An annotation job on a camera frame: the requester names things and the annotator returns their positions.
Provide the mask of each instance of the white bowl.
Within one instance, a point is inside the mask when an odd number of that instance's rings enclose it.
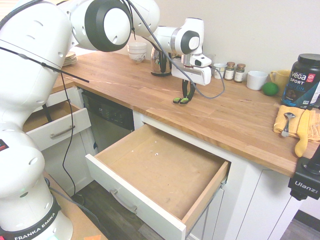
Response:
[[[131,54],[129,53],[129,58],[136,63],[141,63],[143,60],[146,59],[146,52],[145,53],[140,53],[140,54]]]
[[[128,45],[128,50],[142,50],[147,49],[147,44],[145,42],[130,42]]]
[[[147,49],[128,49],[130,54],[144,54],[147,52]]]

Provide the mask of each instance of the drawer handle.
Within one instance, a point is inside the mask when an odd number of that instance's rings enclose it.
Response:
[[[71,130],[74,129],[75,127],[76,127],[76,126],[70,126],[68,129],[63,130],[63,131],[61,131],[61,132],[59,132],[59,133],[57,133],[57,134],[51,134],[51,135],[50,135],[50,138],[51,138],[51,139],[54,139],[54,138],[56,138],[56,137],[59,137],[59,136],[61,136],[62,134],[65,134],[65,133],[71,131]]]
[[[133,214],[137,215],[137,206],[133,206],[133,207],[129,207],[127,206],[124,202],[122,202],[120,200],[120,198],[118,198],[118,196],[116,195],[118,193],[118,190],[110,190],[110,193],[112,194],[112,196],[115,198],[115,200],[117,200],[122,206],[124,206],[126,209],[128,209],[130,212],[132,212]]]

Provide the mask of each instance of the dishwasher control panel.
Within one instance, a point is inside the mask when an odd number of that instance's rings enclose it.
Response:
[[[108,100],[89,91],[82,92],[84,107],[103,119],[124,129],[133,131],[134,117],[130,108]]]

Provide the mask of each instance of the dark floor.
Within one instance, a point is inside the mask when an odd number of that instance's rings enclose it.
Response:
[[[108,240],[163,240],[140,218],[125,209],[117,200],[96,181],[93,181],[78,195],[84,198],[84,207],[97,216],[97,221],[84,212],[100,229]]]
[[[100,226],[90,214],[84,213],[109,240],[163,240],[140,218],[120,205],[96,181],[90,183],[77,194],[83,196],[84,206],[97,216]],[[81,200],[81,197],[75,196],[73,199]],[[297,215],[300,220],[306,217],[303,214]],[[309,223],[316,222],[317,225],[317,221],[310,219]],[[315,230],[316,227],[311,228],[293,219],[281,240],[320,240],[320,232]]]
[[[320,232],[293,219],[281,240],[320,240]]]

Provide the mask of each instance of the green lime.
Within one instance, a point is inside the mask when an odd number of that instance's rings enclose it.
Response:
[[[277,84],[273,82],[267,82],[262,86],[262,91],[267,96],[276,95],[279,91]]]

